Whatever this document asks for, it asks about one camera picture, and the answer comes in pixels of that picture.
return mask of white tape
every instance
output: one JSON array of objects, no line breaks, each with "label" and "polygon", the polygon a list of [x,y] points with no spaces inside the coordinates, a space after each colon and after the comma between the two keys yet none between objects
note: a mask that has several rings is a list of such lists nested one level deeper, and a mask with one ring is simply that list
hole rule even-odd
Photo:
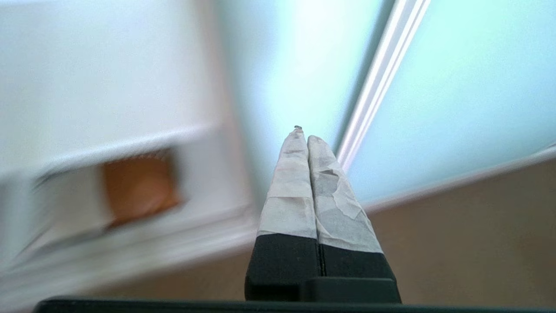
[{"label": "white tape", "polygon": [[380,252],[367,215],[327,143],[309,136],[309,166],[319,243],[353,251]]},{"label": "white tape", "polygon": [[317,238],[308,156],[305,135],[296,128],[280,149],[257,236],[280,233]]}]

